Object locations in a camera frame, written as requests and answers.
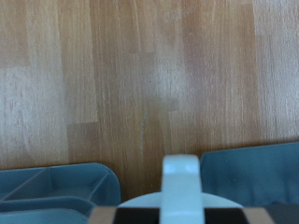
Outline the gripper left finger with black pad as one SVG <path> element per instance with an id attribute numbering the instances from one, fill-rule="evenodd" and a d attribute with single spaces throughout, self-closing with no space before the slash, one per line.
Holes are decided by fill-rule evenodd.
<path id="1" fill-rule="evenodd" d="M 95 207 L 88 224 L 159 224 L 158 208 Z"/>

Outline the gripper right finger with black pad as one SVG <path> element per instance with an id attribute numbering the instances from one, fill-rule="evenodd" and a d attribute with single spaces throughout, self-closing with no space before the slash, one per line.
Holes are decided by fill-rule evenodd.
<path id="1" fill-rule="evenodd" d="M 276 224 L 263 208 L 207 208 L 206 224 Z"/>

